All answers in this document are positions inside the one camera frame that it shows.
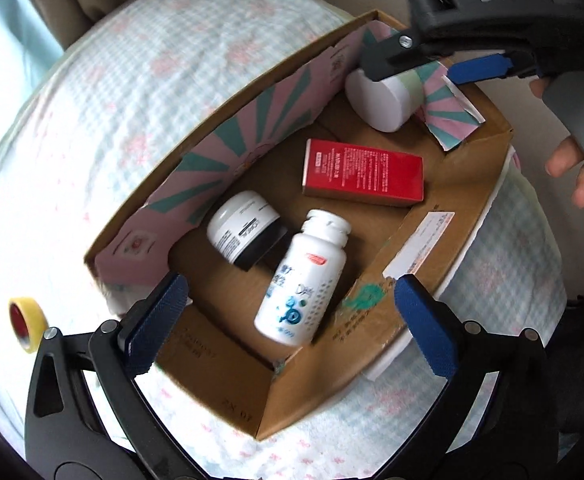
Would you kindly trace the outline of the person's right hand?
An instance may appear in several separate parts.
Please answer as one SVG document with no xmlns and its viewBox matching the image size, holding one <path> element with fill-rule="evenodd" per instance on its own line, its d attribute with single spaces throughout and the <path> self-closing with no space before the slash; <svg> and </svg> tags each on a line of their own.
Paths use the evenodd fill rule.
<svg viewBox="0 0 584 480">
<path fill-rule="evenodd" d="M 546 162 L 546 173 L 554 178 L 563 177 L 574 168 L 578 169 L 575 188 L 572 191 L 572 203 L 578 209 L 584 209 L 584 152 L 576 141 L 569 136 L 557 145 Z"/>
</svg>

